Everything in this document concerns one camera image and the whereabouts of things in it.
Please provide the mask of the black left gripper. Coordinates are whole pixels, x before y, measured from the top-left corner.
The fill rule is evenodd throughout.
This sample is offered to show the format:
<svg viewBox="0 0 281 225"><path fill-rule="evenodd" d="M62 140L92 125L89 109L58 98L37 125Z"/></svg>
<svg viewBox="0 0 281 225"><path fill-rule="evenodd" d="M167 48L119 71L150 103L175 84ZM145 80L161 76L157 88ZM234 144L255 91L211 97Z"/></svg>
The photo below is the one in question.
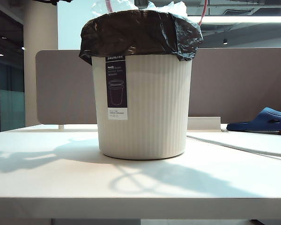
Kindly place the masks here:
<svg viewBox="0 0 281 225"><path fill-rule="evenodd" d="M54 6L56 6L57 3L60 2L60 1L65 1L65 2L70 3L73 0L40 0L40 2L42 2L42 3L48 3L48 4L52 4Z"/></svg>

